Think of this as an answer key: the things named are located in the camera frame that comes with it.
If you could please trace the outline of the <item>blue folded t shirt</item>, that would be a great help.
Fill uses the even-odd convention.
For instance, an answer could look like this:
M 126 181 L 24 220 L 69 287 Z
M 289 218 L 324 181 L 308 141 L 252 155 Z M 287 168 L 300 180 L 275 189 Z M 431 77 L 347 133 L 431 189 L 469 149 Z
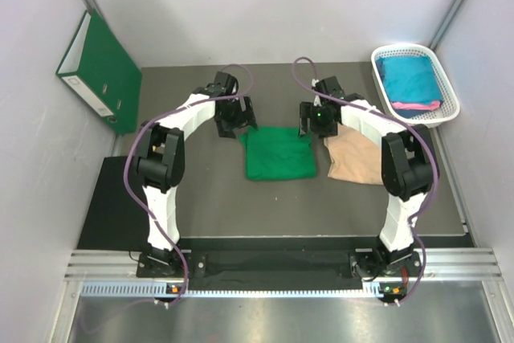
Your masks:
M 443 101 L 430 58 L 425 55 L 390 56 L 376 61 L 389 101 L 428 104 Z

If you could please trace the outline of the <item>white plastic basket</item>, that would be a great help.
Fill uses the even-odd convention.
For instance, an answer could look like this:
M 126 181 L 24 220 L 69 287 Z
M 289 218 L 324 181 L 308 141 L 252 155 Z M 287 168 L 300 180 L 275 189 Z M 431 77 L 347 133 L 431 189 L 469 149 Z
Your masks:
M 457 96 L 431 49 L 390 44 L 373 51 L 371 64 L 381 103 L 391 116 L 433 128 L 459 115 Z

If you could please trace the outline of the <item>aluminium frame rail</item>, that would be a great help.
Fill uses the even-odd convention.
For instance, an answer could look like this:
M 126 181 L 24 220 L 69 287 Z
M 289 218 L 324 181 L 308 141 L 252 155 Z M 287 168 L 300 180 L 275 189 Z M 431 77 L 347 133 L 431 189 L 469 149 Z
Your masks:
M 307 271 L 349 268 L 347 251 L 196 251 L 187 255 L 190 272 L 213 267 L 256 271 Z M 498 280 L 502 277 L 494 252 L 487 248 L 429 248 L 415 267 L 426 261 L 425 280 Z M 74 251 L 64 277 L 68 280 L 132 280 L 137 262 L 123 251 Z

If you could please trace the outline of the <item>beige folded t shirt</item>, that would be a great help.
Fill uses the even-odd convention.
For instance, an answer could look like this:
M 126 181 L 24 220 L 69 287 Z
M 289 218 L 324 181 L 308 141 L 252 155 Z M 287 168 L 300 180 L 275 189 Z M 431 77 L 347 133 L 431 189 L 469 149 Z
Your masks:
M 345 182 L 382 186 L 381 152 L 370 139 L 348 126 L 338 125 L 336 136 L 326 137 L 328 177 Z

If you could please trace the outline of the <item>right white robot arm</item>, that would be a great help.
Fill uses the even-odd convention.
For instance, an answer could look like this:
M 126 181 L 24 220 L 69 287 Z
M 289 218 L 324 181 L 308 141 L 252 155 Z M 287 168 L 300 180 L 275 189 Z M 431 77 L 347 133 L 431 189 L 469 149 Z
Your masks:
M 330 144 L 351 129 L 380 152 L 389 201 L 373 257 L 375 272 L 391 276 L 412 256 L 419 212 L 439 181 L 430 131 L 385 115 L 358 94 L 345 94 L 334 76 L 313 80 L 310 89 L 314 101 L 300 105 L 301 136 L 313 133 Z

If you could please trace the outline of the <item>green t shirt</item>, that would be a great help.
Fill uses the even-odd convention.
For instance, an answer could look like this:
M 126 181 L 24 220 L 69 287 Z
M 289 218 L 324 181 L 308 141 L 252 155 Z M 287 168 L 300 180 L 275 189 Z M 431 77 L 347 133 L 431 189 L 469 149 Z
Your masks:
M 288 181 L 314 178 L 312 137 L 301 137 L 290 127 L 249 128 L 239 136 L 244 149 L 246 178 L 254 181 Z

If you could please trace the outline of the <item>pink folded t shirt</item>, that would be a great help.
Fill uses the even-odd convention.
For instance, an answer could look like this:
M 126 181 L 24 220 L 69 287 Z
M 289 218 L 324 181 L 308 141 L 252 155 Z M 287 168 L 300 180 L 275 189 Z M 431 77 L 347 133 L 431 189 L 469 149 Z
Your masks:
M 434 111 L 440 108 L 441 104 L 441 100 L 432 100 L 428 104 L 395 101 L 391 103 L 391 106 L 395 110 Z

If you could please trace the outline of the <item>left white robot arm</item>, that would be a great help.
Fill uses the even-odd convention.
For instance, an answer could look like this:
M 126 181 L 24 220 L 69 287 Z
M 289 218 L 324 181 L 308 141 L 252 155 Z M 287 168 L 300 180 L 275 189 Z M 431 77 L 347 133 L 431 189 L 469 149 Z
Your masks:
M 238 130 L 258 127 L 251 98 L 227 72 L 217 72 L 176 110 L 144 124 L 134 145 L 131 167 L 141 181 L 149 213 L 149 237 L 139 264 L 165 276 L 188 272 L 177 245 L 176 194 L 186 171 L 186 140 L 208 120 L 216 124 L 221 138 L 235 139 Z

